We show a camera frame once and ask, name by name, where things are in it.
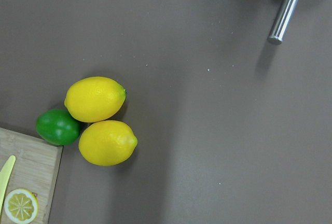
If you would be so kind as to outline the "wooden cutting board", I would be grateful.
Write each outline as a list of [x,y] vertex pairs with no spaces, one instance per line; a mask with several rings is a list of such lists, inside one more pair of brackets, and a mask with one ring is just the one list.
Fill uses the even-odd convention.
[[36,194],[38,214],[33,223],[48,223],[63,148],[1,128],[1,166],[16,157],[4,196],[24,188]]

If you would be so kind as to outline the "yellow lemon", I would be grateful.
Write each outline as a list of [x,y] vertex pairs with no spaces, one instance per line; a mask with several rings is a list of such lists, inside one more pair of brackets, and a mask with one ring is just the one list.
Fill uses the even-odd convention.
[[64,100],[73,118],[81,122],[98,122],[113,116],[126,99],[126,90],[107,77],[88,77],[68,89]]
[[113,166],[126,161],[134,152],[138,140],[132,129],[122,121],[104,120],[87,127],[78,148],[88,162]]

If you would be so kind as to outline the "yellow lemon upper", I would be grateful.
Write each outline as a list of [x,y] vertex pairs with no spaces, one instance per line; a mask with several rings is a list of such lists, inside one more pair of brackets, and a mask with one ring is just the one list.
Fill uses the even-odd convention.
[[68,89],[64,100],[73,118],[81,122],[98,122],[113,116],[126,99],[126,90],[107,77],[88,77]]

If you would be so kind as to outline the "lemon half upper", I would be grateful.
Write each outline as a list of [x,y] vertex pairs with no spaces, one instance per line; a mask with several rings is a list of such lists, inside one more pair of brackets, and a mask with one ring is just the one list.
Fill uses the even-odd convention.
[[31,223],[37,217],[38,209],[36,196],[27,189],[15,189],[5,197],[5,213],[9,220],[14,223]]

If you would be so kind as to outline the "yellow lemon lower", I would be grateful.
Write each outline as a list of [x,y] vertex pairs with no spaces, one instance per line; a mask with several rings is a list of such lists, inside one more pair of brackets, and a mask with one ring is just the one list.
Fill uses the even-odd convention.
[[134,152],[138,140],[132,129],[122,121],[104,120],[87,127],[78,148],[88,162],[113,166],[126,161]]

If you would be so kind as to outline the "green lime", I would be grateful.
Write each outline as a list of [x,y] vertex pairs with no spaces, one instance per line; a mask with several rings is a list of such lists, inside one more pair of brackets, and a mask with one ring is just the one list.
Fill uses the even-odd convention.
[[51,109],[41,114],[35,128],[44,140],[57,146],[72,144],[81,132],[80,122],[62,109]]

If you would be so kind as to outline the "steel ice scoop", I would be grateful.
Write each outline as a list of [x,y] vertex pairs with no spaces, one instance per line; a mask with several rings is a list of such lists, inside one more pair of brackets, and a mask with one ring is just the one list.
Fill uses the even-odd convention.
[[299,0],[283,0],[267,38],[274,45],[283,43],[289,23]]

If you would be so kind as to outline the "yellow plastic knife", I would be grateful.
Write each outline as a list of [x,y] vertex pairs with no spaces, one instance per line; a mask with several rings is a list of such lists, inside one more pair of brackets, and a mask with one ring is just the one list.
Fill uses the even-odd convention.
[[5,192],[6,192],[6,188],[7,188],[7,184],[9,182],[9,178],[11,176],[11,172],[12,169],[14,167],[16,161],[16,156],[15,155],[11,155],[7,161],[5,162],[5,164],[3,165],[2,169],[1,169],[1,177],[0,177],[0,201],[1,201],[1,207],[3,204],[3,200],[4,200],[4,196],[5,196]]

